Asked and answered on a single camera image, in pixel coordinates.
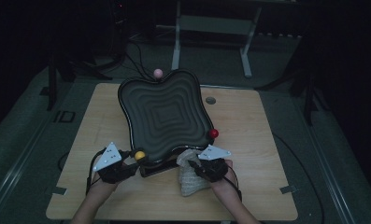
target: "gray carpet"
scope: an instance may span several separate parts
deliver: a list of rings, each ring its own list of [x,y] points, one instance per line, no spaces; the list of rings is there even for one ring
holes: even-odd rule
[[[142,63],[149,71],[155,68],[165,72],[170,70],[172,45],[142,44],[137,41],[142,50]],[[195,72],[203,85],[252,89],[282,74],[297,43],[298,40],[288,37],[274,39],[257,36],[249,52],[252,78],[244,78],[238,49],[235,48],[184,45],[180,67]],[[136,45],[129,45],[128,53],[135,62],[140,62]],[[120,83],[127,77],[139,76],[134,68],[126,59],[123,66],[105,74],[113,77],[110,82]],[[46,110],[48,98],[39,95],[48,84],[45,70],[30,83],[2,122],[0,223],[61,223],[61,220],[49,220],[45,215],[52,189],[60,176],[57,162],[71,148],[93,88],[98,82],[100,80],[85,74],[79,75],[75,83],[60,81],[59,101],[49,112]],[[347,223],[371,223],[371,189],[335,118],[329,111],[319,109],[312,113],[313,127],[307,126],[300,112],[304,97],[291,97],[288,93],[290,85],[291,82],[288,82],[271,91],[262,91],[261,97],[272,132],[277,136],[275,141],[287,178],[298,189],[293,197],[299,217],[293,222],[267,220],[266,223],[334,224],[346,219],[338,212],[339,205],[335,206],[332,197],[335,194],[327,184],[330,179],[327,179],[319,160],[321,154],[326,156],[341,196],[351,211],[352,220]],[[75,112],[73,122],[56,120],[57,114],[64,111]],[[15,185],[5,180],[13,180]]]

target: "black stand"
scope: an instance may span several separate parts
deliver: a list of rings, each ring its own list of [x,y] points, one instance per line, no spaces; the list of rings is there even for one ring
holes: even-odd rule
[[[73,82],[76,78],[73,66],[83,69],[88,74],[95,76],[98,79],[112,80],[112,77],[107,77],[98,72],[95,68],[78,60],[76,57],[67,53],[54,52],[49,61],[49,86],[44,88],[41,94],[49,96],[48,110],[51,111],[57,101],[57,70],[64,81]]]
[[[290,88],[291,96],[299,97],[306,90],[306,100],[304,107],[304,117],[308,125],[312,125],[311,111],[314,108],[313,95],[316,78],[317,65],[315,64],[313,48],[309,44],[307,36],[300,41],[298,48],[290,59],[289,64],[284,70],[284,74],[262,87],[254,88],[256,91],[268,91],[281,83],[290,79],[294,82]]]

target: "wavy black tray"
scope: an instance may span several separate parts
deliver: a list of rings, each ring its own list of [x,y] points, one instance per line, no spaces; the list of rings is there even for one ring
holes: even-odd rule
[[[143,176],[172,167],[172,160],[187,148],[204,149],[214,142],[208,135],[213,124],[200,84],[191,72],[174,70],[159,81],[126,79],[118,99],[129,124],[132,150],[142,148],[149,156]]]

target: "wooden board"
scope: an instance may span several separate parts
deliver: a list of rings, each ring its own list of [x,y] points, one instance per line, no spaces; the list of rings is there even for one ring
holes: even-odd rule
[[[98,84],[79,127],[57,187],[65,195],[53,194],[47,216],[70,219],[85,196],[86,178],[94,154],[114,142],[130,150],[129,129],[118,102],[119,84]],[[205,108],[220,131],[214,146],[228,149],[243,193],[243,203],[260,220],[295,220],[297,211],[287,178],[257,91],[202,88],[202,97],[216,104]],[[100,208],[97,219],[110,220],[233,220],[210,189],[183,197],[178,168],[120,183]]]

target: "tape strip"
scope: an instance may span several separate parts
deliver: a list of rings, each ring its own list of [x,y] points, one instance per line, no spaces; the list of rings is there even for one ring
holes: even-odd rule
[[[54,194],[60,194],[60,195],[65,195],[66,194],[66,189],[60,188],[60,187],[55,187],[53,189]]]
[[[296,186],[294,186],[294,185],[290,185],[290,186],[287,186],[287,187],[283,187],[280,190],[281,190],[282,194],[285,194],[285,193],[289,193],[289,192],[290,193],[295,193],[299,189],[297,189]]]

